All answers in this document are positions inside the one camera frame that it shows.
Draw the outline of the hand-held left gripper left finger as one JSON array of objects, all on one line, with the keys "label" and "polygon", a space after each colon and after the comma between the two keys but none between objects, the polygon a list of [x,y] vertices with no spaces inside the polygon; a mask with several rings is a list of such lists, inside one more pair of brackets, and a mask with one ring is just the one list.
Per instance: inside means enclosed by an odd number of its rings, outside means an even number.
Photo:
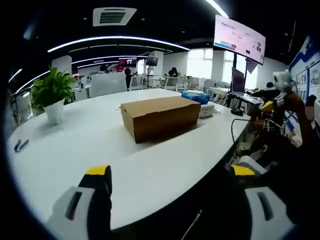
[{"label": "hand-held left gripper left finger", "polygon": [[110,240],[112,168],[88,169],[54,203],[47,227],[58,240]]}]

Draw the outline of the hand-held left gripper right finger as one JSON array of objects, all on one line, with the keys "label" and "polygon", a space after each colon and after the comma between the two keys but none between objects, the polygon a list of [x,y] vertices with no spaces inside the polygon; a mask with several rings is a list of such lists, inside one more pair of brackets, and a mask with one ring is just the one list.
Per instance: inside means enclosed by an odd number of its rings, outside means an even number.
[{"label": "hand-held left gripper right finger", "polygon": [[[268,171],[259,164],[238,163],[229,167],[232,176],[249,183]],[[251,240],[286,240],[295,228],[285,203],[268,187],[244,190],[251,216]]]}]

